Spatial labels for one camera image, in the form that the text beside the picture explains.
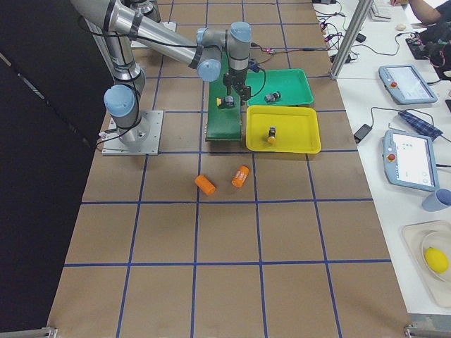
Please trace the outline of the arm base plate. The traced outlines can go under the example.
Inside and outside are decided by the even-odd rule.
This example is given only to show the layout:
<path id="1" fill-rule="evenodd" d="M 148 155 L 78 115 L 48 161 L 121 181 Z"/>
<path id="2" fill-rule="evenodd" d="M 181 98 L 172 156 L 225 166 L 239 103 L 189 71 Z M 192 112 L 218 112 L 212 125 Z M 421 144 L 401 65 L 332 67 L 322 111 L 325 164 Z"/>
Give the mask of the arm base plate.
<path id="1" fill-rule="evenodd" d="M 164 27 L 165 29 L 169 30 L 172 33 L 176 32 L 177 23 L 176 22 L 160 22 L 158 25 Z M 130 40 L 130 46 L 132 49 L 151 49 L 150 46 L 147 46 L 146 44 L 141 43 L 137 40 Z"/>
<path id="2" fill-rule="evenodd" d="M 140 123 L 125 133 L 116 127 L 112 117 L 109 118 L 107 130 L 100 133 L 102 143 L 101 154 L 104 156 L 155 156 L 159 152 L 159 142 L 163 125 L 164 112 L 140 111 Z"/>

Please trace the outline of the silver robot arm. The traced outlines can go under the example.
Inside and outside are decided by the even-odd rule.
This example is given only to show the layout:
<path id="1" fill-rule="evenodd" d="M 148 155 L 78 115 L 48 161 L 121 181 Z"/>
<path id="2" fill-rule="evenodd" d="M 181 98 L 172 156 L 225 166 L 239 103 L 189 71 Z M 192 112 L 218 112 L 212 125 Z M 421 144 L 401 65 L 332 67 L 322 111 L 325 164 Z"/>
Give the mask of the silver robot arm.
<path id="1" fill-rule="evenodd" d="M 209 27 L 197 31 L 194 41 L 160 23 L 156 1 L 72 1 L 80 17 L 99 29 L 113 64 L 114 85 L 104 94 L 104 104 L 116 124 L 116 138 L 139 152 L 149 138 L 150 122 L 140 112 L 144 72 L 135 62 L 130 43 L 137 41 L 196 70 L 205 82 L 223 77 L 223 85 L 241 101 L 251 97 L 246 85 L 252 41 L 251 26 L 234 22 L 226 30 Z"/>

